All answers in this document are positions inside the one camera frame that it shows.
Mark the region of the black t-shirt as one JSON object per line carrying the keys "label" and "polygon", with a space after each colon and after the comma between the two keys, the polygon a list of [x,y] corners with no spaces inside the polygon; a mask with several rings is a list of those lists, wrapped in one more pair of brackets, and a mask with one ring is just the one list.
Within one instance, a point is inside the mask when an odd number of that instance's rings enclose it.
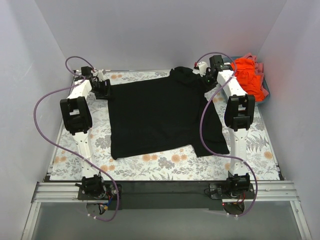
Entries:
{"label": "black t-shirt", "polygon": [[193,147],[198,157],[228,154],[223,126],[199,74],[173,68],[167,77],[111,87],[113,159]]}

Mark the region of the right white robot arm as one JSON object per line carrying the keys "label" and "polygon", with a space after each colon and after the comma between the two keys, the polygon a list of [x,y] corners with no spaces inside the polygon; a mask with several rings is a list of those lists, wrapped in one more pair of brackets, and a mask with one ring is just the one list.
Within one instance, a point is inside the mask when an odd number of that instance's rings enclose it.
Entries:
{"label": "right white robot arm", "polygon": [[254,119],[255,96],[248,94],[236,78],[236,63],[225,63],[221,55],[213,55],[209,63],[198,60],[194,67],[205,77],[209,89],[220,85],[227,97],[224,123],[230,138],[230,169],[226,180],[213,183],[208,192],[212,199],[244,198],[252,193],[247,161],[247,137]]}

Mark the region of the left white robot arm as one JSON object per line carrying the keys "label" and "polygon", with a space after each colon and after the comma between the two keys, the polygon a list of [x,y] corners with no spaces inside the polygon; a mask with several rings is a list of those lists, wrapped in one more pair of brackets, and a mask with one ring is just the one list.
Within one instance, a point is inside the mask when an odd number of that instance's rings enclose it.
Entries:
{"label": "left white robot arm", "polygon": [[94,199],[103,199],[107,195],[107,189],[101,172],[93,167],[95,163],[94,153],[90,140],[90,131],[93,127],[93,119],[87,103],[90,92],[93,92],[97,100],[108,100],[111,95],[110,80],[104,77],[102,70],[90,66],[83,66],[80,75],[74,79],[75,87],[70,95],[60,101],[65,129],[72,135],[77,146],[77,152],[84,159],[81,164],[81,183],[77,183],[80,193]]}

